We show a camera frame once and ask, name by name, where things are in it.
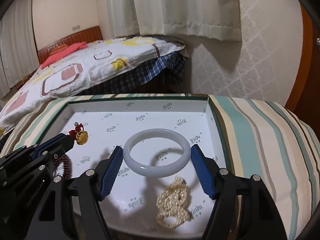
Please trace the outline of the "wooden cabinet door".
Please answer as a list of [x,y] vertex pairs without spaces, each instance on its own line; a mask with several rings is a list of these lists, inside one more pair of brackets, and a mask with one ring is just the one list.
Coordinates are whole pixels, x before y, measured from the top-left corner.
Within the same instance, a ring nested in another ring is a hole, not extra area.
[[319,132],[319,31],[301,5],[303,20],[302,55],[295,83],[285,107]]

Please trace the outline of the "cream window curtain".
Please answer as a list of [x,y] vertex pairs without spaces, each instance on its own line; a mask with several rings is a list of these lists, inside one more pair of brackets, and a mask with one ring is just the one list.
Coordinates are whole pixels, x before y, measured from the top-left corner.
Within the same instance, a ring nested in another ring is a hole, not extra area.
[[111,35],[241,40],[239,0],[106,0]]

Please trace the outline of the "blue plaid blanket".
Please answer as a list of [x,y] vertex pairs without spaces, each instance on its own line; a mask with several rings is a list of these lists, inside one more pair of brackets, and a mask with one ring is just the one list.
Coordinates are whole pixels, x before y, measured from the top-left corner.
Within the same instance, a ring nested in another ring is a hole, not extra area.
[[151,59],[77,95],[171,93],[173,86],[183,82],[187,59],[179,51]]

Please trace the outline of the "white patterned quilt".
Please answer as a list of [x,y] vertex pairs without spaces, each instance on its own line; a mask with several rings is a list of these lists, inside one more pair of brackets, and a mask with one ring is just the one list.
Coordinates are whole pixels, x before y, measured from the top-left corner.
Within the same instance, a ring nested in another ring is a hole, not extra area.
[[86,48],[39,68],[1,110],[1,136],[39,105],[80,93],[142,63],[180,53],[183,41],[170,37],[134,36],[91,42]]

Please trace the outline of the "wooden headboard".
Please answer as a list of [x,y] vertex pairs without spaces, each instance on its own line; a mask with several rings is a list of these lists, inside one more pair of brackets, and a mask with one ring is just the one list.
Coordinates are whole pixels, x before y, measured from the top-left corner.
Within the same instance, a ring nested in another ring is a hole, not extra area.
[[74,43],[78,43],[78,42],[90,43],[90,42],[94,42],[94,41],[102,40],[102,39],[103,39],[103,36],[101,34],[101,30],[98,25],[95,27],[91,27],[91,28],[79,31],[77,33],[68,35],[64,38],[61,38],[61,39],[49,44],[48,46],[40,49],[39,51],[37,51],[39,63],[40,64],[44,63],[44,61],[46,61],[46,59],[48,59],[48,57],[50,56],[50,53],[56,47],[59,47],[62,44],[66,44],[66,45],[70,46],[70,45],[72,45]]

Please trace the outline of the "left striped curtain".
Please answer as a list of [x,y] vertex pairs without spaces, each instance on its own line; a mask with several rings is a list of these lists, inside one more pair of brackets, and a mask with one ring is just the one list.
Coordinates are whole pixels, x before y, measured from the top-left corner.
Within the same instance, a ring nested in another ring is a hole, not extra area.
[[1,19],[1,98],[40,66],[32,4],[33,0],[14,0]]

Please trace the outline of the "white jade bangle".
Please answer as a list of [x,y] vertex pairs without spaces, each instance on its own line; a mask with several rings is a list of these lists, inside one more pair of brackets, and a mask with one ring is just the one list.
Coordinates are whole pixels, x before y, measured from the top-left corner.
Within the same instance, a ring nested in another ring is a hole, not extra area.
[[[135,161],[130,153],[136,144],[145,140],[152,138],[164,138],[169,139],[171,141],[176,142],[180,145],[183,150],[183,154],[181,157],[173,163],[164,166],[148,166],[143,165],[137,161]],[[191,147],[187,139],[181,134],[164,128],[153,128],[146,129],[141,132],[138,132],[131,136],[123,147],[123,159],[133,172],[144,176],[144,177],[152,177],[152,178],[164,178],[175,175],[177,172],[182,170],[191,158]]]

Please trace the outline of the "red pillow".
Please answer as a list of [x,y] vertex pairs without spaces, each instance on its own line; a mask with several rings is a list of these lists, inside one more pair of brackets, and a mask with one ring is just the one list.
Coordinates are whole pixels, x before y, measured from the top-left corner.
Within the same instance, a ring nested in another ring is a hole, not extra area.
[[46,67],[48,67],[49,65],[59,61],[60,59],[78,51],[78,50],[81,50],[81,49],[85,49],[87,48],[88,45],[86,42],[79,42],[79,43],[74,43],[66,48],[63,48],[63,49],[59,49],[58,52],[56,52],[55,54],[53,55],[50,55],[46,61],[44,61],[44,63],[42,63],[40,65],[40,68],[41,69],[44,69]]

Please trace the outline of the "red knot gold pendant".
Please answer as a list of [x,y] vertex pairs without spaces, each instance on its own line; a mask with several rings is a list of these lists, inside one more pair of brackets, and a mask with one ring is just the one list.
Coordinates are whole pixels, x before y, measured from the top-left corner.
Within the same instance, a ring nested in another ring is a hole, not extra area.
[[75,122],[74,129],[70,130],[68,133],[78,145],[84,145],[88,142],[89,135],[82,123]]

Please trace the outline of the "striped bed cover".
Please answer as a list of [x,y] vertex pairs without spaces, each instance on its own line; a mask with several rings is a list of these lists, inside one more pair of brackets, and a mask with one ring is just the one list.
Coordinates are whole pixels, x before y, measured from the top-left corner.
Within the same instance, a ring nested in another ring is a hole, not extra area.
[[[72,175],[95,167],[116,146],[150,128],[180,133],[234,175],[257,174],[266,184],[288,239],[303,231],[319,202],[319,140],[306,123],[276,102],[213,95],[118,94],[53,100],[21,118],[2,154],[66,133],[74,122],[89,133],[69,153]],[[156,224],[156,199],[171,177],[146,178],[126,164],[101,208],[118,239],[198,239],[214,202],[201,191],[191,164],[181,172],[190,189],[190,222],[173,231]]]

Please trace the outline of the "dark green tray box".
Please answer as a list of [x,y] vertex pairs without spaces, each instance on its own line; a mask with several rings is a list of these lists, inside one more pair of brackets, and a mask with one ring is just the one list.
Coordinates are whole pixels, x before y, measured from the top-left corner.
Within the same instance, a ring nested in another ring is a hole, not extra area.
[[[72,177],[93,169],[120,146],[125,159],[111,193],[100,202],[107,226],[126,238],[199,239],[214,206],[184,150],[200,147],[220,167],[229,167],[217,111],[208,96],[79,96],[52,101],[33,120],[16,127],[15,147],[42,143],[74,124],[88,141],[67,154]],[[173,230],[156,222],[157,198],[180,176],[189,188],[191,219]]]

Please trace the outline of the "wall socket plate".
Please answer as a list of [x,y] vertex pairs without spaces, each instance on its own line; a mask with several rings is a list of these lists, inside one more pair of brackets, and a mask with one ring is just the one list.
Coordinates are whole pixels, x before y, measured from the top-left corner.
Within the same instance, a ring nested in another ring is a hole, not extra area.
[[76,25],[76,26],[73,26],[73,27],[72,27],[72,30],[75,31],[75,30],[78,30],[78,29],[80,29],[80,28],[81,28],[80,25]]

